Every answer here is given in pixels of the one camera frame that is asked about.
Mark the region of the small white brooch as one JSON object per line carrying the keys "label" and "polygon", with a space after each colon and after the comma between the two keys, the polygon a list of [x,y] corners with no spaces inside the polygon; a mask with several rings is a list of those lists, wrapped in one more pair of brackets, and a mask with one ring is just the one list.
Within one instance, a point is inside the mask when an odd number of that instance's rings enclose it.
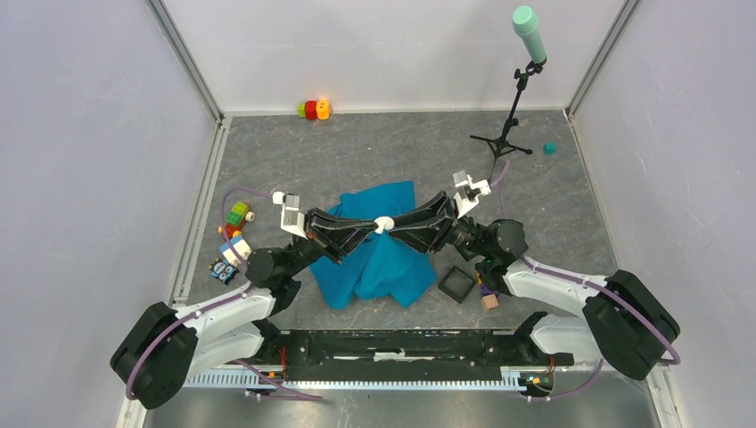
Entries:
{"label": "small white brooch", "polygon": [[390,231],[395,226],[394,219],[389,216],[380,216],[379,218],[376,218],[374,220],[374,223],[375,223],[374,232],[378,235],[382,235],[383,233]]}

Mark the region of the teal blue cloth garment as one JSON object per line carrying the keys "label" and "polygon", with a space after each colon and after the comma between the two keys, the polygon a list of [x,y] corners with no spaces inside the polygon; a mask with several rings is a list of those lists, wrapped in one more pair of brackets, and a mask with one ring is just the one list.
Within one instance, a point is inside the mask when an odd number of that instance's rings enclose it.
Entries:
{"label": "teal blue cloth garment", "polygon": [[[344,193],[328,212],[336,217],[375,220],[415,208],[415,184],[402,181]],[[345,309],[352,298],[391,296],[409,307],[436,281],[430,256],[386,233],[371,233],[340,264],[326,257],[310,266],[319,290],[332,309]]]}

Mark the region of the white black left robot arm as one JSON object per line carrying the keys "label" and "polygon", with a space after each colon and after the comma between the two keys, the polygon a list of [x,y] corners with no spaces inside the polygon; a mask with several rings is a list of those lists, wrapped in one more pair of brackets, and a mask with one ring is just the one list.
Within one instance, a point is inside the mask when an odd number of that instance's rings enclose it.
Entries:
{"label": "white black left robot arm", "polygon": [[388,216],[338,218],[320,209],[281,208],[281,228],[292,234],[283,248],[254,250],[246,259],[247,281],[234,291],[193,306],[148,307],[111,357],[126,385],[126,397],[155,409],[173,398],[186,380],[216,366],[253,357],[273,361],[279,338],[256,324],[286,309],[299,290],[300,271],[318,259],[340,261],[370,234],[390,231]]}

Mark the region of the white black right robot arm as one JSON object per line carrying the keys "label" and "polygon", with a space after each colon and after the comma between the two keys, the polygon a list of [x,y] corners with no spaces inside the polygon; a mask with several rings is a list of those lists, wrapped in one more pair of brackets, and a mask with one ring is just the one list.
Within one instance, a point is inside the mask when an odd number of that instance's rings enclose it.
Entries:
{"label": "white black right robot arm", "polygon": [[461,215],[459,198],[438,193],[420,208],[393,218],[387,234],[421,253],[451,245],[489,289],[539,300],[579,317],[596,350],[613,368],[643,380],[658,365],[681,362],[674,341],[676,319],[635,274],[619,269],[592,276],[552,267],[528,256],[523,223],[498,219],[487,225]]}

